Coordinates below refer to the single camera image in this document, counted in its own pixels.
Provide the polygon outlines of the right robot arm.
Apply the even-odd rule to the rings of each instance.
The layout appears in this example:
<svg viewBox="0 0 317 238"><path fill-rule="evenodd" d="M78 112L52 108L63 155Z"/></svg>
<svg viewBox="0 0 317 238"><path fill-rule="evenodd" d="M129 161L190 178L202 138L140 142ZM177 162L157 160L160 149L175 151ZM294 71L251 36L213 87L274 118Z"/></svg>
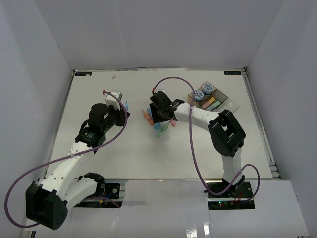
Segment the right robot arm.
<svg viewBox="0 0 317 238"><path fill-rule="evenodd" d="M246 134L234 114L229 110L224 110L220 113L209 112L196 108L180 99L172 101L163 91L155 92L150 97L150 100L150 109L155 123L172 119L189 124L190 146L194 165L207 192L214 196L220 196L225 193L231 198L240 194L242 191L241 185L245 179L241 165L241 151ZM223 191L214 192L204 182L194 153L193 125L206 130L210 134L215 150L222 157Z"/></svg>

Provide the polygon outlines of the blue washi tape roll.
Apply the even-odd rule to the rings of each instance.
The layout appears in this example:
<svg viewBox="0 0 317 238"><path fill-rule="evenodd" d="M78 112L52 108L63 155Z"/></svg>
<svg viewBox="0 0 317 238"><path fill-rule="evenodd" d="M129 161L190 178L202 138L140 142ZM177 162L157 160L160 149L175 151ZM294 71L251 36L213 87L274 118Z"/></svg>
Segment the blue washi tape roll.
<svg viewBox="0 0 317 238"><path fill-rule="evenodd" d="M201 102L204 99L204 93L201 90L195 90L192 93L192 98L195 102Z"/></svg>
<svg viewBox="0 0 317 238"><path fill-rule="evenodd" d="M214 89L215 89L215 87L211 83L205 83L202 85L201 91L205 95L210 95L213 93Z"/></svg>

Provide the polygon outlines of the orange cap pink highlighter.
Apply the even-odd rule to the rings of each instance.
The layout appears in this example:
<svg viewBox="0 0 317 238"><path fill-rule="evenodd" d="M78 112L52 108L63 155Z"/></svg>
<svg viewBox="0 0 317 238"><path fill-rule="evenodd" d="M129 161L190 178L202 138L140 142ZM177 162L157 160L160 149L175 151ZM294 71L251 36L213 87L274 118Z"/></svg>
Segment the orange cap pink highlighter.
<svg viewBox="0 0 317 238"><path fill-rule="evenodd" d="M215 101L215 97L211 97L210 99L208 99L204 104L202 104L202 107L205 109L208 106L210 106L211 104L213 104Z"/></svg>

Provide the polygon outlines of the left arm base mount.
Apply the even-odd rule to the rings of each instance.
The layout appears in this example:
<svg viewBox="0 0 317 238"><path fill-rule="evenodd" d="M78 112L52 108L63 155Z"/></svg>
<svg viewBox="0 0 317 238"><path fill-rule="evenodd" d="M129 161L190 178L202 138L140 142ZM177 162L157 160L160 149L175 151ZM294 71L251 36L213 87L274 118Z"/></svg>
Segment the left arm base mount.
<svg viewBox="0 0 317 238"><path fill-rule="evenodd" d="M78 208L120 208L123 196L120 195L121 184L105 183L103 194L92 195L75 205Z"/></svg>

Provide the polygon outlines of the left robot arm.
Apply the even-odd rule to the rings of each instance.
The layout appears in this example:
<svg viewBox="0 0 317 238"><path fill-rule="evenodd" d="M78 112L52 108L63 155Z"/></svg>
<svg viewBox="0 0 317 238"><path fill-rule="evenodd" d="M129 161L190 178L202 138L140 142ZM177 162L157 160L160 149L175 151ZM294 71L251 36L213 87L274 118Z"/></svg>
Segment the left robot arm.
<svg viewBox="0 0 317 238"><path fill-rule="evenodd" d="M125 107L97 103L92 105L75 137L69 155L39 185L30 185L25 193L26 216L52 230L65 221L68 211L86 197L99 198L104 194L103 176L89 172L73 179L81 168L104 144L106 133L114 126L125 127L130 113Z"/></svg>

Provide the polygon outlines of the light blue highlighter cap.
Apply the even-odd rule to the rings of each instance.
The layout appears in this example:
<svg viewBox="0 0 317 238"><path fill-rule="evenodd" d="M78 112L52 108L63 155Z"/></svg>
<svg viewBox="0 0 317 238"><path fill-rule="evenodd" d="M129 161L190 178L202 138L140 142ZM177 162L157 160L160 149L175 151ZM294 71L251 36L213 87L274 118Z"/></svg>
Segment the light blue highlighter cap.
<svg viewBox="0 0 317 238"><path fill-rule="evenodd" d="M154 129L155 130L160 130L160 128L161 128L161 123L160 122L154 124Z"/></svg>

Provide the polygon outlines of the green correction tape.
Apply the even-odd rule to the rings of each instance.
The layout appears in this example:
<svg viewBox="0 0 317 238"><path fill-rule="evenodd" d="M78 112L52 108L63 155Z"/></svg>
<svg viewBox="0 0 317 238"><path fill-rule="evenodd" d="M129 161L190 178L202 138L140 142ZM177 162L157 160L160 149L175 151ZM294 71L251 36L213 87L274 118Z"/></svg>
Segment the green correction tape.
<svg viewBox="0 0 317 238"><path fill-rule="evenodd" d="M159 129L158 132L157 132L156 137L157 137L157 138L160 138L165 132L167 132L168 127L169 127L169 124L168 124L168 123L162 124L162 125L160 126L160 129Z"/></svg>

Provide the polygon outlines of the green cap highlighter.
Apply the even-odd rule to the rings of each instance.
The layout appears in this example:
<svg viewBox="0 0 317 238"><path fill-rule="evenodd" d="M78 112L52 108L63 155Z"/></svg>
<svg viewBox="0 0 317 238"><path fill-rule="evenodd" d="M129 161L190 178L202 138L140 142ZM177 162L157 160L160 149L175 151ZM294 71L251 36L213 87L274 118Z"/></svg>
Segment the green cap highlighter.
<svg viewBox="0 0 317 238"><path fill-rule="evenodd" d="M221 105L221 102L220 101L216 101L216 102L214 102L213 104L211 104L210 106L208 106L207 108L206 108L206 110L207 111L212 111L212 110L214 110L214 109L216 109L218 106L220 106Z"/></svg>

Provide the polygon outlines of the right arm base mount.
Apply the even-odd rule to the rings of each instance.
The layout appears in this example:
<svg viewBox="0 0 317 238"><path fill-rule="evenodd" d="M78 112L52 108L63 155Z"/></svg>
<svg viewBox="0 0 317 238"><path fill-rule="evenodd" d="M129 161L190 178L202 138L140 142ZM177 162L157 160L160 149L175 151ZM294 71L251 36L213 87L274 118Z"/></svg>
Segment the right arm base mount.
<svg viewBox="0 0 317 238"><path fill-rule="evenodd" d="M253 191L250 182L244 182L236 192L228 190L226 193L215 196L207 190L209 210L253 210L255 203L253 200L246 202L252 195Z"/></svg>

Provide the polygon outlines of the pink correction tape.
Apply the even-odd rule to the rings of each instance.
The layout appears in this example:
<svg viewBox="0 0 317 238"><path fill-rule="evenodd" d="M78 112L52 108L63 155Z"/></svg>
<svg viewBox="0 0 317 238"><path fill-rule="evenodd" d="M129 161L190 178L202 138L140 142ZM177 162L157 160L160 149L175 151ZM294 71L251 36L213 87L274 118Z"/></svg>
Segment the pink correction tape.
<svg viewBox="0 0 317 238"><path fill-rule="evenodd" d="M169 123L170 123L170 125L172 126L172 127L176 127L176 121L174 121L174 120L170 120L169 121Z"/></svg>

